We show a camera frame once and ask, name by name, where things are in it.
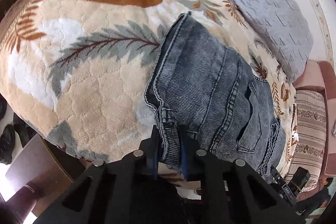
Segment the grey denim pants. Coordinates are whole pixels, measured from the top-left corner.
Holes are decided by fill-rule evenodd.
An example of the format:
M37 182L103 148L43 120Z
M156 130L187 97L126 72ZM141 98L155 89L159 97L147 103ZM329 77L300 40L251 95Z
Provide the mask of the grey denim pants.
M271 180L286 135L270 86L190 13L165 34L144 98L162 139L161 162L181 170L181 140L188 137L218 159L245 160Z

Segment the black device near sofa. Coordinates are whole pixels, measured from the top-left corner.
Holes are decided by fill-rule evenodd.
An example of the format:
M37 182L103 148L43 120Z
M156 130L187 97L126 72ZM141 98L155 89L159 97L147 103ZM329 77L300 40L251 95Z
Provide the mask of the black device near sofa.
M298 167L293 177L289 182L286 182L280 175L278 170L271 166L271 175L275 182L271 183L271 187L282 197L290 206L294 206L297 203L297 196L302 191L308 180L310 179L310 173L308 170Z

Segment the striped beige sofa cushion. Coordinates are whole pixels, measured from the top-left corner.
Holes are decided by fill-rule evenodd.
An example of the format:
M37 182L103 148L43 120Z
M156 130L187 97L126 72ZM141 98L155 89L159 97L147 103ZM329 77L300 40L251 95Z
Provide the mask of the striped beige sofa cushion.
M297 133L293 157L285 177L290 181L299 167L310 173L304 192L315 189L321 174L326 144L326 106L323 95L312 90L296 92Z

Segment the black shoe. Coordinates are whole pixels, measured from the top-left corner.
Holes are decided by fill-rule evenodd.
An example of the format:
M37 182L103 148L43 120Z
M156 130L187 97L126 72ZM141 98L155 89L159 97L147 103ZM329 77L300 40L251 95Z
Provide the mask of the black shoe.
M15 131L13 125L7 124L0 138L0 162L8 165L12 162L15 147Z

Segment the leaf pattern fleece blanket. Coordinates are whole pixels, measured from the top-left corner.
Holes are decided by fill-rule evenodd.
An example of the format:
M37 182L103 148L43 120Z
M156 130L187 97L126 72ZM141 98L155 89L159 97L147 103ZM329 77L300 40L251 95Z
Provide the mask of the leaf pattern fleece blanket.
M286 133L277 169L297 143L295 89L230 0L17 0L1 20L1 94L50 143L79 159L121 159L148 137L143 93L161 38L191 12L268 82Z

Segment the grey quilted pillow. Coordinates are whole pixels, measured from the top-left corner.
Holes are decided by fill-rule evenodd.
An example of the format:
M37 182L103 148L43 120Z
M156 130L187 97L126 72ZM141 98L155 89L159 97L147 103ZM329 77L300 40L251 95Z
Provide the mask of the grey quilted pillow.
M295 0L230 0L263 39L289 82L302 75L314 44Z

